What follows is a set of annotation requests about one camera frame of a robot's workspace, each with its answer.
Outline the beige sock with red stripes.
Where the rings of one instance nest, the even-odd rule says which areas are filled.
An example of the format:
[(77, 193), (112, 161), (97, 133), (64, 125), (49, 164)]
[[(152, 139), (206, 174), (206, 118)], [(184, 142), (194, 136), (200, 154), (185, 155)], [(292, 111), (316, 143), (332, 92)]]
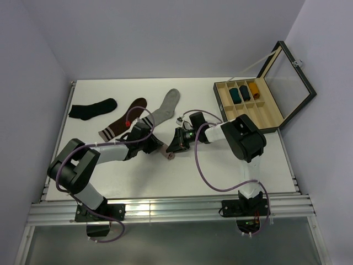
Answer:
[(167, 151), (168, 146), (164, 145), (164, 156), (168, 159), (168, 160), (173, 160), (175, 157), (175, 154), (173, 152), (169, 152)]

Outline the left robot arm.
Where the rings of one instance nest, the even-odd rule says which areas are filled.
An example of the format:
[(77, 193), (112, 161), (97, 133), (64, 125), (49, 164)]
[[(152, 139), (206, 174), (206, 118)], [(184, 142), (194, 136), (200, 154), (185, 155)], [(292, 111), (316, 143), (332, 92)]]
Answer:
[(101, 144), (85, 144), (71, 139), (47, 169), (47, 176), (57, 188), (88, 207), (88, 215), (102, 220), (108, 210), (106, 198), (90, 183), (96, 165), (112, 161), (128, 161), (142, 151), (150, 154), (164, 145), (152, 129), (137, 123), (122, 139)]

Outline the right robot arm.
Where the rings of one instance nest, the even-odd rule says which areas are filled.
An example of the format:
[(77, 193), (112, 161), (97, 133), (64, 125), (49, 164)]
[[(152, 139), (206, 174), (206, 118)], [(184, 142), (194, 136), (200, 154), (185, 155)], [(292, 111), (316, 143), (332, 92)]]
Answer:
[(194, 147), (194, 157), (197, 170), (206, 185), (217, 192), (230, 192), (238, 189), (242, 198), (239, 201), (239, 210), (244, 215), (251, 215), (258, 208), (255, 198), (265, 193), (264, 186), (258, 180), (260, 158), (267, 144), (264, 134), (252, 122), (250, 117), (242, 114), (235, 119), (220, 123), (209, 123), (204, 118), (205, 111), (192, 110), (189, 119), (189, 128), (184, 126), (185, 120), (181, 116), (177, 118), (179, 127), (175, 129), (171, 144), (167, 147), (167, 153), (180, 153), (187, 151), (191, 143), (211, 144), (216, 141), (226, 141), (232, 154), (241, 161), (243, 179), (232, 188), (219, 189), (212, 186), (201, 172), (197, 156), (197, 145)]

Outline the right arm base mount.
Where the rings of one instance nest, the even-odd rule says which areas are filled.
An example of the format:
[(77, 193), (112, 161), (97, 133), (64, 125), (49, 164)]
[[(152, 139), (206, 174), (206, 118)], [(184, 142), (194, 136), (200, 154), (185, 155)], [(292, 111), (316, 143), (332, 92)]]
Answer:
[(266, 199), (223, 200), (218, 214), (223, 218), (245, 218), (237, 220), (237, 228), (245, 234), (258, 232), (261, 228), (261, 217), (267, 217), (269, 205)]

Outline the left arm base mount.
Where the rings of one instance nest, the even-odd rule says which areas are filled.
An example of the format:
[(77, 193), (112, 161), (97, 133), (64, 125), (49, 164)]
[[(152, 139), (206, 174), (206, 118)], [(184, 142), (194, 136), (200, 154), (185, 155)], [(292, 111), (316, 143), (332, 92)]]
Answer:
[[(122, 221), (125, 218), (125, 204), (107, 204), (102, 211), (94, 211), (85, 205), (78, 205), (74, 222), (86, 223), (88, 238), (97, 243), (108, 243), (120, 239), (125, 232)], [(121, 225), (121, 232), (112, 239), (103, 239), (110, 232), (113, 222)]]

